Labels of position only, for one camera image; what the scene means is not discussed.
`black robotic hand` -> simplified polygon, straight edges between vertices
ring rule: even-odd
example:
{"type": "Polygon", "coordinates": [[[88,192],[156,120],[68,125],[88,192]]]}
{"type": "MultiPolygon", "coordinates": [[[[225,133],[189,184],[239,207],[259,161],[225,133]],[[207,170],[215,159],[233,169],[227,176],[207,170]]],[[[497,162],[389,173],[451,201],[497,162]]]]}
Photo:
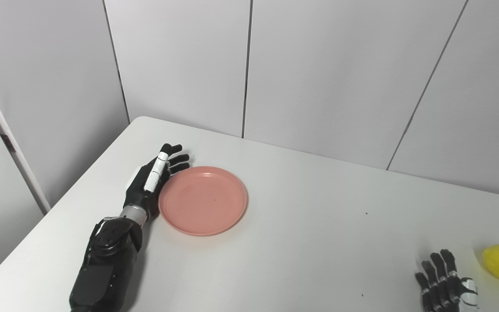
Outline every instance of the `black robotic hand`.
{"type": "Polygon", "coordinates": [[[422,289],[424,312],[479,312],[477,287],[470,278],[459,278],[454,255],[447,249],[431,253],[430,261],[423,261],[426,272],[415,277],[422,289]]]}
{"type": "Polygon", "coordinates": [[[178,156],[174,156],[172,158],[168,158],[165,162],[165,167],[160,174],[157,185],[154,190],[147,190],[145,186],[147,184],[147,180],[152,173],[155,162],[158,160],[163,153],[172,156],[174,154],[182,151],[182,145],[170,146],[169,144],[163,145],[161,148],[161,152],[159,152],[159,156],[155,157],[151,160],[151,162],[146,165],[140,167],[137,171],[135,178],[133,178],[131,184],[128,186],[126,190],[126,197],[124,200],[123,208],[125,207],[139,207],[145,209],[148,213],[148,218],[154,215],[157,211],[155,200],[159,197],[159,193],[161,193],[161,189],[165,182],[170,179],[175,173],[182,171],[184,169],[190,168],[190,164],[188,164],[188,160],[190,160],[190,156],[188,154],[181,154],[178,156]]]}
{"type": "Polygon", "coordinates": [[[181,150],[181,145],[164,144],[156,158],[135,172],[122,213],[95,225],[69,297],[71,312],[121,310],[142,246],[142,227],[156,215],[155,200],[172,175],[190,167],[187,154],[170,158],[181,150]]]}

